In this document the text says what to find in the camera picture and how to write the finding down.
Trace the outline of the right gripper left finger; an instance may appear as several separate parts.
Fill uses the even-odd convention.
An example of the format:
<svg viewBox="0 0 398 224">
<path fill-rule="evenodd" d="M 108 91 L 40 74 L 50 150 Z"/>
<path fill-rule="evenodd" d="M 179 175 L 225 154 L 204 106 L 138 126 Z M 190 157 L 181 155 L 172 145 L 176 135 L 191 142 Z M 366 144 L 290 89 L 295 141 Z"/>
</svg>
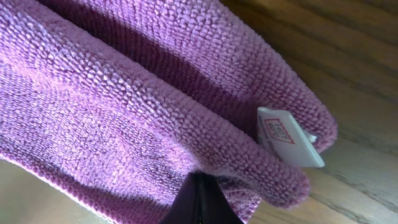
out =
<svg viewBox="0 0 398 224">
<path fill-rule="evenodd" d="M 167 214 L 159 224 L 199 224 L 200 196 L 198 174 L 189 173 Z"/>
</svg>

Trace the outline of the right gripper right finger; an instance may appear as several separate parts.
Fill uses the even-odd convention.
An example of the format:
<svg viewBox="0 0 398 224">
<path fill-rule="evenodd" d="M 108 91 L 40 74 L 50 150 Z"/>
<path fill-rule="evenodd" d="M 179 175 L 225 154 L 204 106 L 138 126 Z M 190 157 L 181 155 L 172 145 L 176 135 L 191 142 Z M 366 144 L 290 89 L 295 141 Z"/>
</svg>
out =
<svg viewBox="0 0 398 224">
<path fill-rule="evenodd" d="M 243 224 L 230 207 L 214 176 L 201 173 L 198 181 L 201 224 Z"/>
</svg>

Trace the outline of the purple microfiber cloth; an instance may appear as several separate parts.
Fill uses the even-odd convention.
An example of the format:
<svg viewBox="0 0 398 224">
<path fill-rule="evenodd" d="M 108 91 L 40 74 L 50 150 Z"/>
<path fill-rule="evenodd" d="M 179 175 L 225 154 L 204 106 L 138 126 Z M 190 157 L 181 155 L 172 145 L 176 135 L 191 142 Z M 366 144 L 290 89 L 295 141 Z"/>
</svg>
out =
<svg viewBox="0 0 398 224">
<path fill-rule="evenodd" d="M 113 223 L 159 223 L 189 173 L 217 182 L 246 223 L 291 208 L 300 166 L 266 134 L 322 152 L 330 112 L 219 1 L 1 1 L 1 157 Z"/>
</svg>

